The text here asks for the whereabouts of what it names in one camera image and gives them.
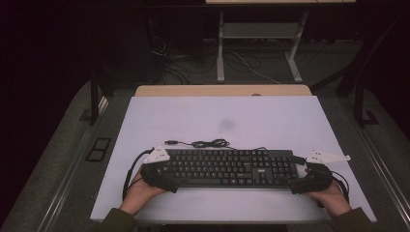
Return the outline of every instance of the table surface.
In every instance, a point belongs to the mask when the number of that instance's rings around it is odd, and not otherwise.
[[[250,96],[255,90],[257,94],[264,93],[257,88],[238,96],[236,91],[245,90],[245,87],[221,85],[199,88],[199,92],[208,89],[207,93],[213,93],[211,96],[194,96],[193,90],[188,91],[190,95],[177,91],[198,88],[195,86],[138,88],[137,97],[130,102],[91,219],[102,220],[111,208],[119,206],[130,164],[139,153],[162,145],[165,140],[193,142],[224,138],[237,149],[286,149],[299,157],[308,156],[314,149],[342,154],[315,96],[284,96],[281,91],[279,96]],[[226,96],[219,96],[215,95],[218,91],[213,91],[214,88],[232,91],[226,91]],[[278,86],[261,87],[264,88],[277,89]],[[148,89],[153,92],[160,90],[159,93],[173,97],[143,97]],[[348,180],[352,207],[362,207],[369,218],[375,220],[348,163],[343,161],[328,166]],[[300,176],[305,175],[302,166],[298,166],[298,172]],[[329,218],[310,199],[291,194],[289,190],[180,188],[176,194],[168,192],[153,199],[137,219],[140,223],[272,224],[317,222]]]
[[[306,85],[143,85],[136,97],[311,96]]]

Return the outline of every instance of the person's left hand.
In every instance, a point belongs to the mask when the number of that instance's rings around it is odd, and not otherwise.
[[[140,170],[133,177],[131,183],[134,184],[129,187],[126,198],[119,208],[131,216],[135,216],[154,196],[166,192],[164,189],[148,185],[142,179]]]

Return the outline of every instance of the dark floor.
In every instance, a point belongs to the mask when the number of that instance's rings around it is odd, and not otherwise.
[[[271,41],[264,43],[266,47],[262,48],[257,44],[257,49],[252,43],[248,43],[247,47],[250,48],[247,49],[241,48],[243,44],[226,45],[226,84],[294,83],[283,57],[283,51],[289,47],[289,43]],[[360,47],[360,43],[352,42],[301,44],[295,60],[303,84],[310,86],[343,68],[355,57]],[[158,84],[217,84],[216,57],[212,55],[215,50],[210,48],[206,52],[210,55],[201,60],[175,56],[169,67],[177,72],[165,73]],[[233,52],[240,54],[264,76],[250,71]],[[89,216],[130,97],[134,93],[134,89],[121,84],[119,86],[122,87],[116,90],[114,97],[101,107],[102,115],[93,127],[83,120],[90,109],[89,85],[78,92],[1,231],[84,231],[95,223],[89,220]],[[334,93],[336,87],[337,82],[333,82],[315,95],[323,106],[343,152],[352,158],[349,163],[378,219],[377,224],[388,231],[408,231],[409,227],[397,209],[392,192],[386,188],[384,179],[380,178],[380,172],[374,167],[372,155],[380,155],[404,199],[408,201],[410,185],[406,177],[410,174],[409,140],[370,92],[366,92],[365,110],[370,110],[379,124],[366,126],[365,129],[357,127],[352,117],[354,96],[339,99]],[[98,137],[112,138],[107,157],[103,162],[87,162],[84,158]],[[292,224],[286,227],[292,232],[332,231],[326,224]],[[270,230],[269,226],[235,228],[235,231]],[[165,231],[172,229],[175,227],[167,227]]]

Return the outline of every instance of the black wall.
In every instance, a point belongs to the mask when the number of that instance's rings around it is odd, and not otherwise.
[[[410,14],[404,14],[380,44],[366,68],[368,89],[410,139]]]
[[[69,2],[9,1],[0,9],[2,224],[88,77],[76,54],[79,15]]]

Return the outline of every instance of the desk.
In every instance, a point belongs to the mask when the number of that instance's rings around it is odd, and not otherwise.
[[[300,96],[285,96],[301,90]],[[131,162],[165,140],[192,142],[225,138],[238,149],[290,149],[306,157],[313,149],[342,154],[318,99],[306,86],[142,86],[132,98],[105,172],[91,219],[102,220],[121,203]],[[208,93],[207,96],[196,96]],[[152,97],[157,92],[159,97]],[[256,92],[259,95],[249,96]],[[328,165],[349,182],[351,204],[375,216],[347,162]],[[304,168],[298,166],[300,176]],[[153,199],[138,215],[140,223],[289,224],[329,219],[307,197],[289,190],[180,188]]]
[[[319,4],[344,3],[356,0],[207,0],[207,4]],[[308,12],[303,12],[298,22],[286,23],[225,23],[220,13],[220,32],[218,39],[217,80],[224,82],[223,39],[292,39],[293,45],[285,52],[285,58],[296,83],[302,82],[301,73],[295,63],[295,54],[305,29]]]

